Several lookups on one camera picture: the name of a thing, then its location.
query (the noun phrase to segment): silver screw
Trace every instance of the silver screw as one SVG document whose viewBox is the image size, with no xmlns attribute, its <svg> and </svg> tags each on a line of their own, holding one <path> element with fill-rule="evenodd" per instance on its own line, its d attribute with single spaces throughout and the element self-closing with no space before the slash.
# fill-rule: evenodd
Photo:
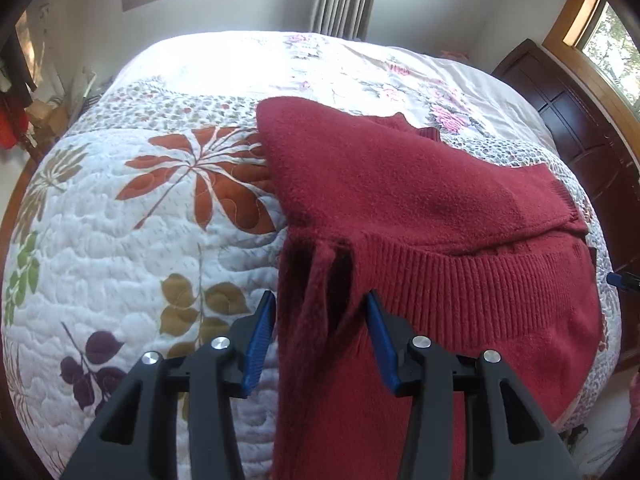
<svg viewBox="0 0 640 480">
<path fill-rule="evenodd" d="M 500 354 L 495 350 L 485 350 L 482 357 L 484 357 L 484 360 L 489 363 L 499 363 L 501 359 Z"/>
<path fill-rule="evenodd" d="M 411 342 L 416 348 L 429 348 L 431 346 L 431 339 L 425 335 L 417 335 L 411 339 Z"/>
<path fill-rule="evenodd" d="M 231 341 L 228 337 L 217 337 L 213 341 L 211 341 L 211 346 L 213 346 L 213 348 L 215 348 L 216 350 L 224 350 L 225 348 L 228 348 L 230 344 Z"/>
<path fill-rule="evenodd" d="M 160 360 L 160 354 L 158 352 L 146 352 L 142 356 L 142 362 L 145 365 L 154 365 Z"/>
</svg>

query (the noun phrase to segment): white quilted bedspread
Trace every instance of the white quilted bedspread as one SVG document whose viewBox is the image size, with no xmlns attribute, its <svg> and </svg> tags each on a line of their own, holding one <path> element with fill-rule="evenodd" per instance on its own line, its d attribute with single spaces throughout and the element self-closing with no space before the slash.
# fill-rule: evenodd
<svg viewBox="0 0 640 480">
<path fill-rule="evenodd" d="M 2 285 L 4 364 L 17 416 L 54 477 L 142 353 L 191 352 L 276 289 L 286 220 L 254 135 L 255 106 L 276 95 L 402 112 L 484 160 L 549 166 L 598 249 L 604 336 L 566 427 L 583 420 L 618 358 L 618 297 L 593 208 L 533 108 L 481 72 L 400 49 L 199 34 L 125 67 L 40 165 L 18 215 Z M 270 471 L 277 384 L 273 344 L 257 391 L 233 403 L 247 478 Z M 181 479 L 190 477 L 186 400 Z"/>
</svg>

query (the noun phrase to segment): red sweater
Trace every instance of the red sweater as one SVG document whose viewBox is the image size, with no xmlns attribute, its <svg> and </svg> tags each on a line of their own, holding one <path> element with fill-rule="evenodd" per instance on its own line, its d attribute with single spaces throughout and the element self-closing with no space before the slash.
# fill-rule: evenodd
<svg viewBox="0 0 640 480">
<path fill-rule="evenodd" d="M 289 223 L 275 480 L 396 477 L 410 401 L 378 374 L 360 307 L 372 288 L 449 351 L 499 350 L 551 420 L 564 412 L 601 317 L 587 227 L 546 166 L 494 166 L 400 114 L 273 98 L 257 119 Z"/>
</svg>

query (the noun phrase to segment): dark brown headboard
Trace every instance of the dark brown headboard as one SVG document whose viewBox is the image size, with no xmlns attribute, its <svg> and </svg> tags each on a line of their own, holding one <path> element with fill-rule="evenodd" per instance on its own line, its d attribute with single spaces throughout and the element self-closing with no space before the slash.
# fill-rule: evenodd
<svg viewBox="0 0 640 480">
<path fill-rule="evenodd" d="M 591 97 L 552 58 L 525 40 L 494 70 L 538 111 L 562 160 L 587 192 L 604 232 L 613 269 L 640 274 L 638 168 Z M 620 293 L 623 333 L 619 367 L 640 360 L 640 296 Z"/>
</svg>

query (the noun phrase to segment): ribbed hem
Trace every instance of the ribbed hem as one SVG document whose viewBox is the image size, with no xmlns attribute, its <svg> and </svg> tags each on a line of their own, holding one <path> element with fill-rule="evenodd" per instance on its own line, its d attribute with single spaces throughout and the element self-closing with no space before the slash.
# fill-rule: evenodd
<svg viewBox="0 0 640 480">
<path fill-rule="evenodd" d="M 443 256 L 365 235 L 354 247 L 356 295 L 375 288 L 392 314 L 451 351 L 537 332 L 575 305 L 593 275 L 586 245 L 554 238 L 553 251 Z"/>
</svg>

